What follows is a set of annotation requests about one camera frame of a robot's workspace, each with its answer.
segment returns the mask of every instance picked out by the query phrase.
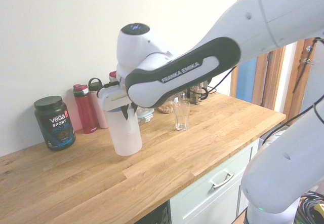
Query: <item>drinking glass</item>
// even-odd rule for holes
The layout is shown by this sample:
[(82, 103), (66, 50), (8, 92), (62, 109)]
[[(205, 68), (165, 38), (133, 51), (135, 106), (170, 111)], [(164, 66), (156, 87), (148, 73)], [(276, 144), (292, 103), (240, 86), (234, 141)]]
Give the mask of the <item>drinking glass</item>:
[(183, 131), (189, 128), (190, 103), (187, 101), (178, 101), (174, 103), (174, 115), (176, 120), (176, 129)]

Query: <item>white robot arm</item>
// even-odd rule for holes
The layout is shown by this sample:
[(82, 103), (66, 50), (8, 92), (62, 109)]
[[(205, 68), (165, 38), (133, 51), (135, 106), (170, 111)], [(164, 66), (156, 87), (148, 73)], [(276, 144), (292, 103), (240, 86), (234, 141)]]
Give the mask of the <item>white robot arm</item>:
[[(324, 0), (238, 0), (181, 56), (148, 26), (130, 24), (118, 36), (119, 84), (99, 94), (101, 106), (156, 107), (253, 57), (315, 36), (324, 36)], [(317, 110), (324, 115), (324, 102)], [(299, 197), (324, 176), (323, 127), (311, 110), (253, 158), (242, 180), (250, 224), (292, 224)]]
[[(168, 63), (157, 62), (155, 68), (140, 64), (126, 76), (127, 93), (139, 106), (156, 107), (175, 92), (258, 55), (314, 34), (323, 36), (323, 20), (324, 0), (238, 0), (187, 53), (171, 61), (164, 53), (146, 53), (145, 64)], [(138, 36), (145, 40), (149, 31)]]

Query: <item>cable bundle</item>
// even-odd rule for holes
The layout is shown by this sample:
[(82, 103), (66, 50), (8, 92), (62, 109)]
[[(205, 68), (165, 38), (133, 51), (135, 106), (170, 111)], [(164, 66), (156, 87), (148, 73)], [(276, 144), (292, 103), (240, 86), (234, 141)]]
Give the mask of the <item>cable bundle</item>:
[(294, 224), (323, 224), (321, 205), (324, 205), (324, 195), (311, 191), (302, 195)]

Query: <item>butcher block countertop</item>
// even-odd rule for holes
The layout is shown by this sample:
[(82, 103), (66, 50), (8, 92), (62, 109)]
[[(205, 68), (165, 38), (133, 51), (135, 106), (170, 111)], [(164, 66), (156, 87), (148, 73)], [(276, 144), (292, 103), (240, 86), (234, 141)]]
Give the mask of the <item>butcher block countertop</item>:
[(143, 147), (118, 156), (108, 129), (76, 132), (0, 158), (0, 224), (134, 223), (281, 122), (285, 115), (215, 93), (191, 105), (190, 128), (154, 113)]

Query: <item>drawer handle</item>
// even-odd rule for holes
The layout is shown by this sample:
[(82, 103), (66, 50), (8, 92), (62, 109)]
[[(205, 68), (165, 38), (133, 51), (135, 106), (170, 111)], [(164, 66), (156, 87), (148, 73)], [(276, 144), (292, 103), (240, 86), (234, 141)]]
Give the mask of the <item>drawer handle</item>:
[(224, 184), (226, 184), (227, 182), (229, 182), (233, 177), (234, 177), (234, 173), (227, 173), (226, 177), (229, 176), (227, 179), (225, 179), (224, 181), (222, 181), (220, 184), (215, 184), (212, 180), (211, 183), (213, 184), (213, 189), (217, 189), (220, 186), (223, 186)]

